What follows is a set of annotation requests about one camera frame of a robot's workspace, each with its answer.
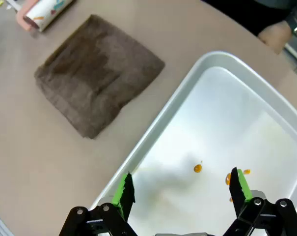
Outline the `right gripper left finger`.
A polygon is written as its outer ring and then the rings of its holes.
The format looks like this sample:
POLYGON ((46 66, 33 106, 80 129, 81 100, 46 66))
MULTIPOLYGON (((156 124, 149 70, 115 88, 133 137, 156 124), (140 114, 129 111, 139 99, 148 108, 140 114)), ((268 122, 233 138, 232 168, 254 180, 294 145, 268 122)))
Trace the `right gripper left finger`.
POLYGON ((82 206, 72 208, 60 231, 61 236, 135 236, 128 218, 135 203, 135 189, 130 173, 123 174, 109 202, 92 210, 82 206))

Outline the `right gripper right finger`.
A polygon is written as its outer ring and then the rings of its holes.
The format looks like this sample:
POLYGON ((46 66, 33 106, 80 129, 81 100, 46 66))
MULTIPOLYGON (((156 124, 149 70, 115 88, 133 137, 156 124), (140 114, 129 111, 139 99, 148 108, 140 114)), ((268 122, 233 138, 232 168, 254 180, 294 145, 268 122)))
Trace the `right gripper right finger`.
POLYGON ((234 167, 230 174, 229 191, 236 219, 225 236, 250 236, 255 229, 268 236, 297 236, 297 212, 290 199, 279 199, 274 204, 255 197, 244 174, 234 167))

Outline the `person's bare hand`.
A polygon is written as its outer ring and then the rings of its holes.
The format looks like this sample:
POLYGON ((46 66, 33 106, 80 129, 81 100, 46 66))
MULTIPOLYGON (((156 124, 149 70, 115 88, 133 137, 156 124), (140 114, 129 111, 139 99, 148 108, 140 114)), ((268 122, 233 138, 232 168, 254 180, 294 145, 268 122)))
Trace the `person's bare hand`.
POLYGON ((292 38, 292 30, 286 21, 281 21, 263 29, 258 38, 278 55, 292 38))

